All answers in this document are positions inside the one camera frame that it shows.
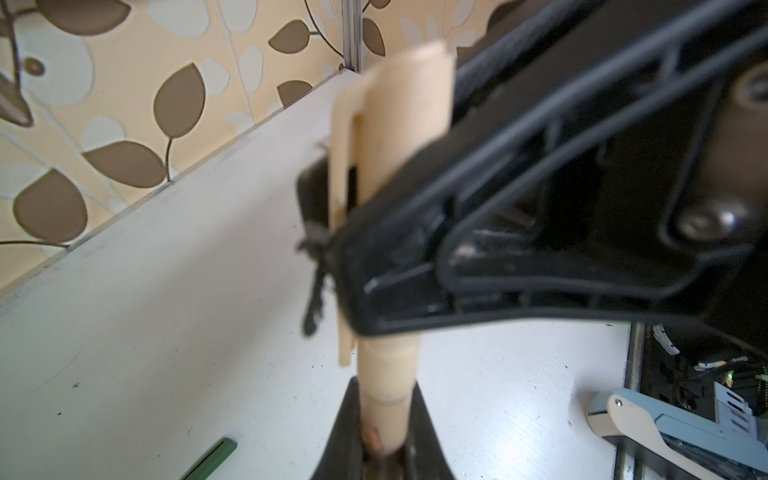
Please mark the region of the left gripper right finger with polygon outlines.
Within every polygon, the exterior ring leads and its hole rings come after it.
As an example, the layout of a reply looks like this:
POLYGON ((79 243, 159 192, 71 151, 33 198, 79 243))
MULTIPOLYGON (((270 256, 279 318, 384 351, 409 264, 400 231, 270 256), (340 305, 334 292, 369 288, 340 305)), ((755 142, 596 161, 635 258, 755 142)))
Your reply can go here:
POLYGON ((404 444, 404 478, 454 480, 429 415, 420 386, 415 384, 404 444))

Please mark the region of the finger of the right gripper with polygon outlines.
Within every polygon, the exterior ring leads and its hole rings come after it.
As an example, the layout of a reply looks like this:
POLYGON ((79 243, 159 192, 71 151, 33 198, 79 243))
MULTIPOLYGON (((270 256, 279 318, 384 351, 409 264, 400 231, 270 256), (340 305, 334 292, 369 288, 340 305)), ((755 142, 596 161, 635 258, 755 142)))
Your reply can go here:
MULTIPOLYGON (((387 335, 496 320, 767 332, 767 5, 529 1, 455 63, 447 132, 362 208, 353 248, 426 235, 423 293, 354 293, 387 335)), ((322 319, 329 155, 297 193, 322 319)))

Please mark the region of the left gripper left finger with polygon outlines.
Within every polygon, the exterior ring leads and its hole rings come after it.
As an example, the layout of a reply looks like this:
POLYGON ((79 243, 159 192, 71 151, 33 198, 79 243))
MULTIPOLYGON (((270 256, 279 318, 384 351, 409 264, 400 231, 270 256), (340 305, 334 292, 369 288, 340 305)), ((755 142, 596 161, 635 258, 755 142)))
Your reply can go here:
POLYGON ((311 480, 361 480, 364 447, 360 433, 359 383, 352 377, 311 480))

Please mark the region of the tan pen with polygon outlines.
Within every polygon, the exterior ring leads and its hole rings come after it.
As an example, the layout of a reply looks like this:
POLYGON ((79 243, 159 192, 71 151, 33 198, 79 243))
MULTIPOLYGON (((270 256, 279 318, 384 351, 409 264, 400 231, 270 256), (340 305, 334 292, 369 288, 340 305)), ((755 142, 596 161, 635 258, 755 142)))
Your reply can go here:
POLYGON ((360 432, 374 457, 387 457, 405 443, 421 343, 419 333, 358 341, 360 432))

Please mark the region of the tan pen cap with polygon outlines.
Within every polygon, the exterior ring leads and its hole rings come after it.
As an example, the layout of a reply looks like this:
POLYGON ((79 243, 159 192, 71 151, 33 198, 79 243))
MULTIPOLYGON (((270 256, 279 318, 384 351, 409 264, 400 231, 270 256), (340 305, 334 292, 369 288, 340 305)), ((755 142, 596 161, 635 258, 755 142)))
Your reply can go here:
POLYGON ((335 235, 324 256, 339 299, 340 362, 358 354, 358 380, 414 380, 421 336, 373 337, 354 332, 354 293, 382 287, 387 301, 412 302, 432 269, 422 259, 426 235, 403 235, 398 246, 384 229, 370 246, 344 250, 355 236, 337 234, 349 223, 348 174, 357 172, 356 206, 362 208, 393 180, 419 150, 444 135, 451 120, 455 58, 441 41, 402 52, 376 65, 345 90, 332 112, 329 155, 329 226, 335 235))

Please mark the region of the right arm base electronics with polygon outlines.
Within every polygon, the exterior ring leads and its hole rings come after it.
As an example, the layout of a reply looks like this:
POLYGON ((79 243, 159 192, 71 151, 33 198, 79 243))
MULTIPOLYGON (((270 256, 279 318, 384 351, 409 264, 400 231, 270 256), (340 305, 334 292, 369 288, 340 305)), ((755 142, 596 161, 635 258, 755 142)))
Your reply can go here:
POLYGON ((738 414, 767 417, 767 360, 703 331, 685 333, 661 324, 630 329, 625 384, 656 400, 708 420, 723 403, 738 414))

